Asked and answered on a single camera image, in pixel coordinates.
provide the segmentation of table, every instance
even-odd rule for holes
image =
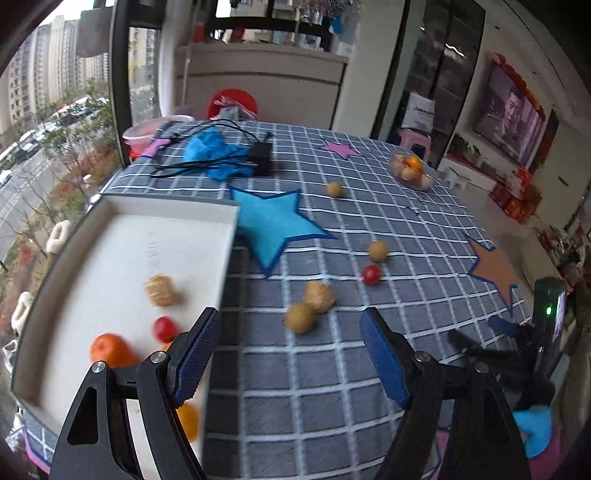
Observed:
[[[267,280],[236,240],[222,301],[222,341],[212,361],[202,464],[213,480],[371,479],[402,411],[381,389],[359,334],[360,312],[377,307],[416,350],[449,364],[464,361],[447,341],[450,329],[510,348],[511,341],[486,323],[493,314],[508,319],[497,290],[467,274],[476,255],[465,234],[488,248],[492,242],[446,184],[436,181],[419,193],[392,177],[389,159],[404,151],[400,147],[293,125],[243,126],[260,138],[273,133],[280,169],[273,177],[229,184],[260,194],[302,189],[303,213],[336,238],[289,244]],[[228,142],[245,142],[239,132],[222,131]],[[186,142],[164,149],[169,163],[179,161]],[[323,150],[327,142],[349,144],[360,156],[345,159]],[[151,171],[141,157],[108,191],[229,198],[226,182],[203,174],[155,180]],[[332,180],[343,183],[347,198],[326,195]],[[391,256],[382,281],[368,287],[361,271],[370,264],[366,249],[375,239],[389,245]],[[293,335],[282,325],[283,314],[315,279],[330,284],[337,305],[317,329]],[[530,319],[517,289],[512,305],[513,321]],[[441,426],[449,425],[450,413],[445,402]],[[31,449],[50,463],[55,436],[31,416],[25,421]],[[439,457],[435,449],[431,469]]]

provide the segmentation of man on screen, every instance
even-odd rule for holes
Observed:
[[[512,87],[505,99],[503,117],[495,130],[495,136],[498,137],[500,142],[507,144],[516,153],[519,153],[519,149],[521,148],[522,136],[518,131],[518,125],[524,103],[525,97],[523,93],[516,87]]]

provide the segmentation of cherry tomato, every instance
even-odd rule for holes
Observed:
[[[169,343],[178,335],[178,330],[172,318],[163,315],[152,324],[152,334],[161,342]]]
[[[368,265],[363,269],[363,283],[366,285],[376,285],[382,277],[382,271],[377,265]]]

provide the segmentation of blue gripper pad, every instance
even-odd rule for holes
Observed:
[[[507,335],[507,337],[516,337],[518,326],[515,323],[507,322],[498,315],[493,315],[488,319],[488,326],[497,335]]]
[[[384,332],[367,310],[361,314],[359,329],[386,395],[403,408],[410,398],[404,367]]]
[[[171,353],[168,364],[167,389],[172,408],[179,408],[195,395],[197,386],[222,334],[219,312],[206,308],[182,343]]]

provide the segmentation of pink stool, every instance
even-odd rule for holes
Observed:
[[[425,162],[429,160],[429,155],[431,154],[431,137],[416,133],[408,128],[398,128],[396,133],[400,135],[400,146],[402,148],[410,150],[414,144],[422,145],[425,147],[425,154],[422,160]]]

